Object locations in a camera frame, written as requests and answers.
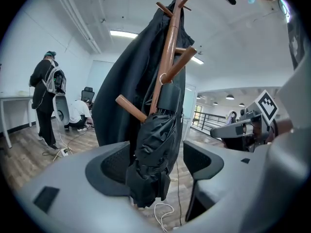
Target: black pants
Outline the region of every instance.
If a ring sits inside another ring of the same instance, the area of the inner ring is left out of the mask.
[[[37,110],[38,121],[40,126],[39,136],[43,137],[45,142],[51,146],[56,143],[53,129],[52,129],[52,122],[51,122],[51,113],[45,113],[40,110]]]
[[[84,115],[81,115],[81,119],[80,121],[78,121],[77,123],[69,123],[67,125],[65,125],[65,129],[68,129],[69,126],[73,127],[73,128],[77,128],[77,129],[83,129],[86,123],[86,117]]]

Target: railing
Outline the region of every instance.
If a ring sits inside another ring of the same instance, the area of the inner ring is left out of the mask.
[[[224,116],[195,111],[191,127],[209,134],[211,129],[224,126],[226,123],[227,119]]]

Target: wooden coat rack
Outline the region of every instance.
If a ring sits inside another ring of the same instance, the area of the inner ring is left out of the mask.
[[[181,9],[185,8],[191,11],[190,8],[185,6],[187,1],[188,0],[176,0],[173,12],[166,8],[162,3],[156,3],[157,6],[171,18],[171,21],[161,57],[160,68],[157,74],[157,80],[155,83],[149,115],[156,112],[156,105],[162,84],[171,82],[172,79],[180,72],[180,70],[184,68],[190,59],[197,53],[197,51],[192,46],[189,46],[187,49],[176,47]],[[175,53],[181,53],[182,55],[173,65]],[[143,123],[146,120],[147,116],[138,108],[136,108],[123,95],[119,95],[116,99],[116,102],[130,114],[136,117],[140,122]]]

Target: blue light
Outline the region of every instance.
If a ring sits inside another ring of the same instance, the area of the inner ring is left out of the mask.
[[[287,23],[289,23],[290,19],[291,19],[291,14],[290,14],[290,9],[289,9],[289,6],[288,6],[288,3],[285,1],[285,0],[280,0],[281,3],[282,3],[282,6],[283,6],[283,12],[284,12],[284,15],[286,17],[286,21]]]

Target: white table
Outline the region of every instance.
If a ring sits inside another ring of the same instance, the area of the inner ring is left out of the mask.
[[[9,146],[9,148],[12,147],[10,138],[9,138],[9,134],[7,131],[7,127],[6,127],[6,123],[5,123],[5,117],[4,117],[4,107],[3,104],[6,101],[17,101],[17,100],[28,100],[28,106],[27,106],[27,115],[28,115],[28,122],[29,122],[29,127],[32,126],[32,122],[31,122],[31,104],[32,104],[32,99],[33,96],[23,96],[23,95],[12,95],[12,96],[0,96],[0,112],[1,112],[1,121],[2,121],[2,128],[3,128],[3,133],[6,139],[6,142]],[[38,120],[37,120],[37,115],[35,113],[35,120],[36,120],[36,126],[37,126],[37,132],[39,131],[39,125],[38,125]]]

